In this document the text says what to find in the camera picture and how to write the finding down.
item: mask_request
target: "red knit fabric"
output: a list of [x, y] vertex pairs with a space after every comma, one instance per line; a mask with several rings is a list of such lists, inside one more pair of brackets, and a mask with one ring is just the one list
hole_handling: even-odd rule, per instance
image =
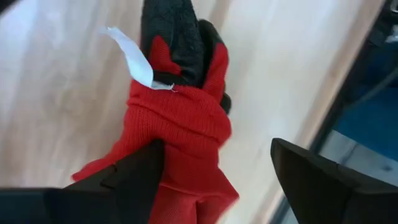
[[[153, 57], [156, 49], [167, 47], [156, 39], [149, 57], [152, 67], [179, 74], [169, 55]], [[120, 140], [73, 179], [84, 179], [153, 139], [163, 139], [164, 173], [149, 223], [215, 223], [238, 197], [218, 168], [218, 149], [231, 134], [229, 119], [219, 105], [227, 66], [227, 49], [219, 44], [202, 90], [178, 85], [175, 91], [151, 90], [133, 81]]]

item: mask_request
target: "wood grain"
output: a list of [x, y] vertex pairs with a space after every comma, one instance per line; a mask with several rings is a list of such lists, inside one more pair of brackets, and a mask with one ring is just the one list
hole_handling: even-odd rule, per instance
[[[198, 16], [219, 29], [230, 54], [233, 136], [220, 152], [220, 166], [241, 199], [221, 222], [249, 223], [275, 201], [271, 139], [308, 142], [301, 139], [313, 136], [308, 127], [316, 129], [323, 118], [306, 121], [330, 71], [340, 66], [336, 57], [348, 48], [348, 37], [350, 48], [360, 45], [382, 0], [193, 3]], [[118, 46], [99, 32], [117, 26], [137, 40], [141, 6], [128, 0], [23, 0], [2, 15], [1, 186], [63, 187], [70, 174], [109, 151], [121, 132], [130, 78]], [[350, 36], [364, 6], [376, 10]], [[332, 83], [341, 82], [347, 69]], [[322, 95], [337, 89], [334, 84]], [[326, 110], [316, 107], [321, 114]]]

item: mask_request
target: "white tag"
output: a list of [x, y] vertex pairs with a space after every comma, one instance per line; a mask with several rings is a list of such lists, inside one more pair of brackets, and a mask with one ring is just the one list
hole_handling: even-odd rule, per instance
[[153, 90], [171, 90], [173, 88], [174, 85], [165, 85], [154, 81], [154, 71], [144, 54], [142, 54], [137, 44], [124, 35], [117, 27], [108, 27], [105, 30], [105, 34], [108, 34], [119, 44], [126, 57], [130, 75], [135, 81]]

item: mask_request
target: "light wood table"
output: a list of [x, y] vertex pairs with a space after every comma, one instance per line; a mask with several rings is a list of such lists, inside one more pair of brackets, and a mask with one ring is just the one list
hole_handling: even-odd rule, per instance
[[[194, 0], [229, 48], [225, 223], [266, 223], [281, 191], [272, 138], [308, 146], [383, 0]], [[102, 27], [137, 40], [142, 1], [23, 0], [0, 19], [0, 185], [70, 183], [120, 135], [129, 75]]]

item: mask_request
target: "red glove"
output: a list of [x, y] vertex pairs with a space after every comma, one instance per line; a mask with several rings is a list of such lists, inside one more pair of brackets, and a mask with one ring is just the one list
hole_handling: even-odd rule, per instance
[[218, 149], [231, 135], [220, 106], [228, 52], [213, 25], [197, 21], [190, 1], [168, 2], [145, 1], [141, 49], [155, 79], [174, 83], [173, 91], [133, 81], [120, 140], [72, 177], [84, 179], [163, 139], [164, 173], [149, 223], [215, 223], [238, 197], [218, 168]]

